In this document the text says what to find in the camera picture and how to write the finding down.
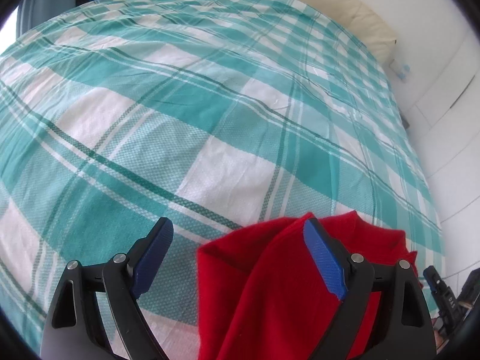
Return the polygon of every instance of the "white wall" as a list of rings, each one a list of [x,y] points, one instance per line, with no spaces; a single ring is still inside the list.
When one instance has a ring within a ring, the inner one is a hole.
[[[411,67],[407,83],[385,72],[437,205],[454,274],[447,282],[458,294],[480,267],[465,269],[480,260],[480,44],[452,0],[362,1],[397,32],[394,57]]]

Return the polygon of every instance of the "red garment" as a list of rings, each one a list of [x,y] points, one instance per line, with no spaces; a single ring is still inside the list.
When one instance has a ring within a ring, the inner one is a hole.
[[[199,360],[308,359],[339,305],[303,240],[312,217],[259,223],[198,249]],[[320,222],[350,253],[414,266],[417,252],[406,249],[404,231],[375,227],[354,211]],[[370,296],[349,358],[363,353],[379,299]]]

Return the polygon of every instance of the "folded red shirt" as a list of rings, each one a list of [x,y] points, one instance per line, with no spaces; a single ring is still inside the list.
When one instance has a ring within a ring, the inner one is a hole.
[[[303,240],[312,217],[259,223],[198,249],[199,360],[308,359],[339,305]],[[404,231],[370,225],[354,211],[319,221],[350,253],[414,266]],[[379,300],[371,294],[349,358],[365,350]]]

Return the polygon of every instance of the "red object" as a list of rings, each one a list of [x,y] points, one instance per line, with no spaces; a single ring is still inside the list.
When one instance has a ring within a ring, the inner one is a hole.
[[[303,241],[312,217],[259,223],[198,249],[199,360],[308,359],[339,305]],[[320,222],[350,253],[414,266],[404,231],[370,225],[354,211]],[[371,294],[349,358],[365,350],[379,299]]]

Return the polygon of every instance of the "plaid bedsheet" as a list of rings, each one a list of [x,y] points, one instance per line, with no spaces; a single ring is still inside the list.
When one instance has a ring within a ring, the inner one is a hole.
[[[139,303],[172,359],[198,351],[197,247],[244,225],[357,210],[443,271],[386,75],[298,0],[95,1],[12,45],[0,96],[0,306],[37,351],[66,262],[160,216],[175,237]]]

